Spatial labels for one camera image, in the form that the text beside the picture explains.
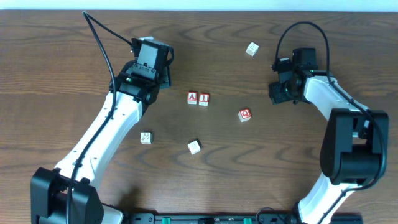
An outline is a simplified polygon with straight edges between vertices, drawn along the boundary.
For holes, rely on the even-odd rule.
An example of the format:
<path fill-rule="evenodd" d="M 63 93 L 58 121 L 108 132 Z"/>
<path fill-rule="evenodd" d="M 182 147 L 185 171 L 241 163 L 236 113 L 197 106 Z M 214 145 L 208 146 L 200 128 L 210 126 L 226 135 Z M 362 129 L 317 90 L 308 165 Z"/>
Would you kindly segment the red letter A block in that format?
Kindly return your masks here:
<path fill-rule="evenodd" d="M 187 103 L 189 105 L 195 105 L 195 104 L 197 104 L 197 101 L 198 101 L 198 93 L 189 91 L 188 96 L 187 96 Z"/>

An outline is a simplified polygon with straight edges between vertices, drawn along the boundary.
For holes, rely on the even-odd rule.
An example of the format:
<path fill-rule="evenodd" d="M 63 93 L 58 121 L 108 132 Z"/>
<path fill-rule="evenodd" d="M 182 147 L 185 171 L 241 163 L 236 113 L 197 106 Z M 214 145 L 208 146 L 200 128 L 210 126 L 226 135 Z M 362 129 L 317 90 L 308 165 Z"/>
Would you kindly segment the red letter I block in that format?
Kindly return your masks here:
<path fill-rule="evenodd" d="M 199 97 L 198 104 L 200 106 L 208 106 L 210 100 L 210 95 L 207 93 L 201 93 Z"/>

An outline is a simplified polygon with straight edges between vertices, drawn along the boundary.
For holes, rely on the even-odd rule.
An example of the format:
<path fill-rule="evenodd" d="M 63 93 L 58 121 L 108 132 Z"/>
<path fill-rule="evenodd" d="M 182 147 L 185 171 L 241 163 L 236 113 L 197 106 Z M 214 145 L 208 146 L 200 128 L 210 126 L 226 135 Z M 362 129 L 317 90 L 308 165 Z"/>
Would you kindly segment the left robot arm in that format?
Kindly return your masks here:
<path fill-rule="evenodd" d="M 109 84 L 104 105 L 77 145 L 54 169 L 37 169 L 30 182 L 32 223 L 123 223 L 120 209 L 103 204 L 97 189 L 129 130 L 159 90 L 170 87 L 170 68 L 128 62 Z"/>

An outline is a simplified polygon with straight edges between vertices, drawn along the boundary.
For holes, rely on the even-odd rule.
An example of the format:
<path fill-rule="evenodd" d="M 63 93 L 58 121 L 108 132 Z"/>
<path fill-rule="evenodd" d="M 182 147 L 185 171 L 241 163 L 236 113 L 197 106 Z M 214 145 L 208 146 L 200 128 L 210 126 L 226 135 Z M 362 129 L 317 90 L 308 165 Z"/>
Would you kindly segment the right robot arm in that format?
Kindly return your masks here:
<path fill-rule="evenodd" d="M 295 204 L 289 223 L 331 223 L 353 193 L 375 185 L 387 166 L 389 117 L 357 102 L 315 57 L 277 58 L 277 82 L 269 85 L 274 104 L 313 104 L 327 120 L 320 151 L 321 174 L 311 191 Z"/>

